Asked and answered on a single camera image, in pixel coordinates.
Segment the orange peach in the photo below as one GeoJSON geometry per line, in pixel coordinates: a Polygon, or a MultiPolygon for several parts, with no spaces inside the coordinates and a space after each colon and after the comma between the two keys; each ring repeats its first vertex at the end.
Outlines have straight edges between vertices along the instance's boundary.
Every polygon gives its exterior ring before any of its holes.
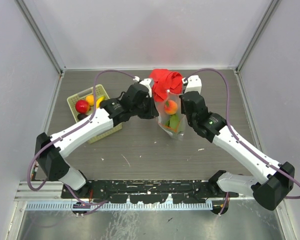
{"type": "Polygon", "coordinates": [[[164,104],[164,112],[168,115],[174,115],[178,111],[178,104],[173,100],[167,100],[164,104]]]}

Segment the clear zip top bag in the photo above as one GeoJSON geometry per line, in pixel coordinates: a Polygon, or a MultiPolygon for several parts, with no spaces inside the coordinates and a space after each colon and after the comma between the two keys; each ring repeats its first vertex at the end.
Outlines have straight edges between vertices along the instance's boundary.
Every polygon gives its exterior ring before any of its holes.
{"type": "Polygon", "coordinates": [[[179,94],[173,94],[173,93],[169,92],[169,90],[167,91],[167,93],[168,93],[168,96],[167,96],[166,100],[164,100],[162,102],[155,102],[155,107],[159,113],[159,116],[156,117],[155,120],[156,120],[157,124],[159,125],[159,127],[163,131],[165,131],[172,139],[181,141],[184,138],[184,133],[185,133],[185,128],[186,128],[186,117],[184,114],[181,113],[181,100],[179,98],[179,94]],[[173,130],[170,130],[164,126],[166,121],[168,121],[170,118],[170,115],[166,114],[164,111],[164,105],[167,100],[173,100],[178,105],[178,110],[177,110],[176,114],[180,118],[180,123],[179,123],[178,129],[177,129],[177,132],[174,132],[173,130]]]}

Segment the green leafy vegetable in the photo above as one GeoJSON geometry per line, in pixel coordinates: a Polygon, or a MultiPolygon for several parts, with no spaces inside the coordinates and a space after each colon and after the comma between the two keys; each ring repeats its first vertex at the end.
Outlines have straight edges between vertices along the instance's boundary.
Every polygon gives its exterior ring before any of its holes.
{"type": "Polygon", "coordinates": [[[165,122],[164,126],[174,132],[177,132],[180,121],[180,117],[177,114],[172,114],[169,116],[169,119],[165,122]]]}

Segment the purple eggplant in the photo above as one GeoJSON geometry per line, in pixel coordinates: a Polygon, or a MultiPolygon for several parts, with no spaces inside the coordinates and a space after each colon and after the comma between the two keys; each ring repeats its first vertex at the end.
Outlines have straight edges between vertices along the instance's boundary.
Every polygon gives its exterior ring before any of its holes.
{"type": "Polygon", "coordinates": [[[88,115],[86,115],[86,114],[84,114],[84,113],[79,113],[78,115],[77,115],[77,119],[79,120],[79,121],[81,121],[81,120],[83,120],[83,119],[85,119],[85,118],[87,118],[88,117],[88,115]]]}

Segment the green plastic basket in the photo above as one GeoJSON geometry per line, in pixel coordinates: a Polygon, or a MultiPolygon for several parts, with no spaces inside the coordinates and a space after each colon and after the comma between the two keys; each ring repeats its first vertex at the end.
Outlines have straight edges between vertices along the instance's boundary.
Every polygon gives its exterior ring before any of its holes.
{"type": "MultiPolygon", "coordinates": [[[[108,95],[108,93],[106,92],[106,90],[104,89],[102,84],[97,84],[95,87],[95,92],[96,92],[96,96],[99,99],[100,97],[104,96],[105,100],[108,100],[110,97],[108,95]]],[[[77,112],[75,105],[77,103],[77,101],[79,100],[85,100],[87,96],[93,95],[93,87],[89,87],[81,92],[75,93],[71,96],[69,96],[66,101],[67,104],[70,108],[70,111],[72,113],[72,116],[74,118],[74,121],[77,123],[80,120],[77,118],[78,114],[80,114],[79,112],[77,112]]],[[[99,135],[95,135],[94,137],[90,138],[87,143],[89,144],[93,144],[119,130],[121,130],[123,128],[123,123],[118,124],[117,126],[113,127],[112,129],[105,131],[99,135]]]]}

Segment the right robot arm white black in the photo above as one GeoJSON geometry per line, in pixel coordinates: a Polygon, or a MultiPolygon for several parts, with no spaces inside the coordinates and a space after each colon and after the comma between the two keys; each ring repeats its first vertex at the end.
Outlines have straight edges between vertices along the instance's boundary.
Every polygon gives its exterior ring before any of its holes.
{"type": "Polygon", "coordinates": [[[210,112],[204,98],[197,91],[180,96],[181,112],[188,125],[202,138],[222,148],[250,173],[250,176],[235,175],[218,170],[209,180],[209,191],[215,197],[225,192],[253,197],[267,210],[273,211],[293,189],[290,177],[295,168],[289,163],[279,163],[269,157],[266,163],[260,160],[264,154],[242,138],[219,114],[210,112]]]}

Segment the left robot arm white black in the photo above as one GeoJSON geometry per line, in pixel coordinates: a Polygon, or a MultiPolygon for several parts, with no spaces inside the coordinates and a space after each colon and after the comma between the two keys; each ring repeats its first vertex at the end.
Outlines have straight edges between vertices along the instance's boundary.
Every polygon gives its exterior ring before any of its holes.
{"type": "Polygon", "coordinates": [[[51,136],[40,134],[36,140],[36,160],[49,181],[60,181],[78,198],[85,198],[90,193],[90,185],[66,158],[92,137],[127,122],[131,117],[154,119],[158,115],[150,85],[134,83],[121,97],[103,100],[93,114],[67,129],[51,136]]]}

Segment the red crumpled cloth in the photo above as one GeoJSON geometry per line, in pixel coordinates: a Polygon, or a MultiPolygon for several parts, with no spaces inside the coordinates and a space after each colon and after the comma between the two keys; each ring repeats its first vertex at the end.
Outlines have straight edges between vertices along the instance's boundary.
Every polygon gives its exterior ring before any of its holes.
{"type": "Polygon", "coordinates": [[[155,102],[166,100],[168,91],[176,95],[182,93],[183,76],[179,72],[156,68],[150,73],[149,78],[154,80],[152,93],[155,102]]]}

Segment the yellow banana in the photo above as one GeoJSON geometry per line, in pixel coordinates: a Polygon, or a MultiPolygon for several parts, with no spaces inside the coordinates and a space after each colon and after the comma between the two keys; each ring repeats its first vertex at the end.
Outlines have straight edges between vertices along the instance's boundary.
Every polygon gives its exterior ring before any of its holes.
{"type": "Polygon", "coordinates": [[[100,105],[101,105],[101,102],[103,102],[105,99],[106,99],[105,96],[99,97],[99,98],[97,99],[97,101],[96,101],[96,104],[95,104],[96,108],[99,108],[100,105]]]}

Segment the yellow orange fruit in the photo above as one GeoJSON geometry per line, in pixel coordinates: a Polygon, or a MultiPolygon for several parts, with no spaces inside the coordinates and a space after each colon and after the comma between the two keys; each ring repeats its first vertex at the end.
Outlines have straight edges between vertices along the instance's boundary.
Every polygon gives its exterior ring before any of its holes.
{"type": "Polygon", "coordinates": [[[85,100],[88,102],[88,104],[90,106],[94,106],[95,105],[95,98],[94,98],[93,94],[86,96],[85,100]]]}

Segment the red strawberry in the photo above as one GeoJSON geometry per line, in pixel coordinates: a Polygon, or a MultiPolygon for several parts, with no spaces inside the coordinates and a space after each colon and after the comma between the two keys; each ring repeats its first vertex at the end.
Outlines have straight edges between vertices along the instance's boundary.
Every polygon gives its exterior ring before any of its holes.
{"type": "Polygon", "coordinates": [[[80,114],[86,114],[90,110],[90,104],[83,99],[80,99],[75,104],[75,110],[80,114]]]}

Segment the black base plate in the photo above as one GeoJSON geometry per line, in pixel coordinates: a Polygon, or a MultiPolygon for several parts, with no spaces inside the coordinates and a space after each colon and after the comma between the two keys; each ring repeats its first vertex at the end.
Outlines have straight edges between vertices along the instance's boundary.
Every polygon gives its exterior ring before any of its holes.
{"type": "Polygon", "coordinates": [[[169,197],[173,204],[199,204],[213,198],[225,198],[226,193],[205,180],[91,180],[80,199],[112,204],[165,203],[169,197]]]}

